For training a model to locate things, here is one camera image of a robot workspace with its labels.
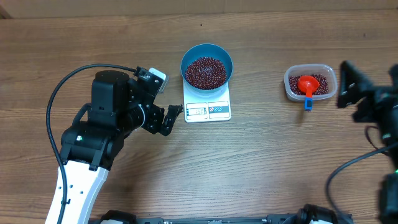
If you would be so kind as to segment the red plastic measuring scoop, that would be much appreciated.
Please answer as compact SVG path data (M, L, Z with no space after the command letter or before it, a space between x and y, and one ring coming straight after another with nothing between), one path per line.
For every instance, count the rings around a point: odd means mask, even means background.
M313 109L313 94L317 91L320 84L316 78L310 75L301 76L297 82L298 89L305 93L304 110Z

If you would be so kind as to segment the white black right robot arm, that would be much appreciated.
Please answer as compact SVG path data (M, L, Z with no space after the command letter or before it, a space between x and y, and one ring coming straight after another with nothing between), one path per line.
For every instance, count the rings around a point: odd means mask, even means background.
M376 124L385 153L397 168L397 65L389 70L392 84L375 85L364 72L345 60L340 65L337 107L356 105L355 123ZM397 172L385 176L379 191L379 220L397 224Z

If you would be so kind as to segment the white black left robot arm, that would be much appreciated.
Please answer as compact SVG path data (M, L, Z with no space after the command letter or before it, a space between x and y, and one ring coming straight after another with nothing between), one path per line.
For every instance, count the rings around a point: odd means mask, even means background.
M46 223L89 223L91 211L124 140L138 128L168 136L182 105L154 104L169 78L137 67L134 76L97 72L91 102L83 105L61 137L60 165Z

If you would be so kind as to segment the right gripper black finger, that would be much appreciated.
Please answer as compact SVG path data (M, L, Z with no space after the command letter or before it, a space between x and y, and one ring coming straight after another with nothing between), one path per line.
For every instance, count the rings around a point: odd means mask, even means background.
M390 68L389 74L392 79L392 86L398 87L398 64L395 64Z
M345 60L340 64L338 108L355 105L362 98L369 96L374 90L375 87L372 81L349 60Z

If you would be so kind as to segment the blue plastic bowl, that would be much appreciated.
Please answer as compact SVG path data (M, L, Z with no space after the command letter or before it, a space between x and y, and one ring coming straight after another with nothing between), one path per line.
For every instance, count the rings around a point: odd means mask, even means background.
M230 54L225 49L215 44L199 44L192 47L190 50L188 50L185 53L180 63L180 71L184 81L186 81L185 71L187 67L200 57L212 57L219 59L222 62L222 64L225 66L227 72L227 79L223 85L225 85L230 81L234 70L233 60Z

